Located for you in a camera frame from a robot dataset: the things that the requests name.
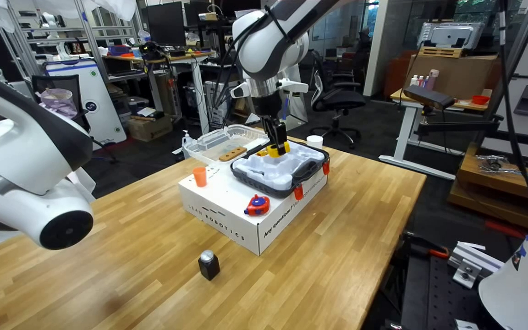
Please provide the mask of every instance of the black tray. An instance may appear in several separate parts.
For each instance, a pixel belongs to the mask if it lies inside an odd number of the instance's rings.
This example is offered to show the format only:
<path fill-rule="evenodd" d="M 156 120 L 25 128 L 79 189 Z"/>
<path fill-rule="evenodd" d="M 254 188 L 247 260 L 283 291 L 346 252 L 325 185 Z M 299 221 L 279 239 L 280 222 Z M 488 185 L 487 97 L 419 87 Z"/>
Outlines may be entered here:
<path fill-rule="evenodd" d="M 233 173 L 233 175 L 241 182 L 243 182 L 243 184 L 246 184 L 252 188 L 255 188 L 256 190 L 259 190 L 260 192 L 263 192 L 265 194 L 268 194 L 272 197 L 276 197 L 276 198 L 287 198 L 294 190 L 295 188 L 297 188 L 298 186 L 300 186 L 301 183 L 307 181 L 308 179 L 310 179 L 315 173 L 317 173 L 317 171 L 319 171 L 321 169 L 321 167 L 323 167 L 323 164 L 327 163 L 329 161 L 329 153 L 327 153 L 326 151 L 324 150 L 321 150 L 321 149 L 318 149 L 318 148 L 313 148 L 311 146 L 308 146 L 306 145 L 305 143 L 302 143 L 302 142 L 294 142 L 294 141 L 291 141 L 292 143 L 298 143 L 302 146 L 305 146 L 307 148 L 310 148 L 310 149 L 313 149 L 317 152 L 320 152 L 323 154 L 323 156 L 325 156 L 325 158 L 323 160 L 317 160 L 317 161 L 309 161 L 307 163 L 304 163 L 301 165 L 301 167 L 299 167 L 294 173 L 293 173 L 293 182 L 292 182 L 292 185 L 291 185 L 291 188 L 287 189 L 287 190 L 276 190 L 274 188 L 271 188 L 269 186 L 266 186 L 264 184 L 262 184 L 261 182 L 258 182 L 256 180 L 254 180 L 253 178 L 249 178 L 247 175 L 245 175 L 243 172 L 240 172 L 240 171 L 237 171 L 233 168 L 233 163 L 235 163 L 235 161 L 233 161 L 231 163 L 231 165 L 229 165 L 229 167 L 231 168 L 231 172 Z M 252 150 L 250 150 L 246 156 L 243 156 L 242 158 L 244 159 L 248 159 L 248 157 L 250 157 L 252 154 L 255 154 L 257 153 L 258 151 L 262 150 L 266 148 L 265 146 L 262 146 L 261 148 L 254 148 Z"/>

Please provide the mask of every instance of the silver cap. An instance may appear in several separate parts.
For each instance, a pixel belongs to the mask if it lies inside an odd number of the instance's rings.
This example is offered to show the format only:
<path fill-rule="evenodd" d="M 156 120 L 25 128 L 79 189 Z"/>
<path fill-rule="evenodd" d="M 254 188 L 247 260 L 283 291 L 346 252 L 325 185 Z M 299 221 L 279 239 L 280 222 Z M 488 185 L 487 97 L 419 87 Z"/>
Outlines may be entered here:
<path fill-rule="evenodd" d="M 208 263 L 209 261 L 213 260 L 213 251 L 211 251 L 210 249 L 206 249 L 205 251 L 203 251 L 203 253 L 201 253 L 201 261 L 203 261 L 204 263 Z"/>

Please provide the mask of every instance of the small black bottle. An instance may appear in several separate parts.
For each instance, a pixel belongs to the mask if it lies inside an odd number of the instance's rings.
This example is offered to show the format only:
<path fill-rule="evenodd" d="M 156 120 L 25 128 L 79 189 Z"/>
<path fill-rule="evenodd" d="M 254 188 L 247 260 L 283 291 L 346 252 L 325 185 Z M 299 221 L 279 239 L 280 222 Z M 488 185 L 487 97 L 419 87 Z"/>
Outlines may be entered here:
<path fill-rule="evenodd" d="M 206 249 L 201 253 L 199 257 L 199 269 L 201 274 L 207 278 L 207 280 L 213 280 L 213 278 L 220 273 L 220 260 L 214 255 L 213 251 Z"/>

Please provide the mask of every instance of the red bowl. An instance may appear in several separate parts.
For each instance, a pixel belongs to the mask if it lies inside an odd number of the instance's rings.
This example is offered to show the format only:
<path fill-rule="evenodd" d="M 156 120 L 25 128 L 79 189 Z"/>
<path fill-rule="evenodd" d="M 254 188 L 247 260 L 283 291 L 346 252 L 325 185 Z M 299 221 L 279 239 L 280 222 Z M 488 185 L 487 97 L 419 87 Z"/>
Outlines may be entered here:
<path fill-rule="evenodd" d="M 486 102 L 490 101 L 488 96 L 474 95 L 472 96 L 472 103 L 475 105 L 485 105 Z"/>

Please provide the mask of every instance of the white cup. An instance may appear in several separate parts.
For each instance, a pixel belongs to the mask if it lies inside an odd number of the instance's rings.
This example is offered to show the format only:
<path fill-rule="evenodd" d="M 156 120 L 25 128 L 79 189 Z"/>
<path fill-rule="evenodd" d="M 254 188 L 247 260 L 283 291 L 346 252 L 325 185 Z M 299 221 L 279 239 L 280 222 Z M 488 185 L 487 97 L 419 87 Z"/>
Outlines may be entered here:
<path fill-rule="evenodd" d="M 323 148 L 323 137 L 319 135 L 309 135 L 307 137 L 307 145 L 313 148 Z"/>

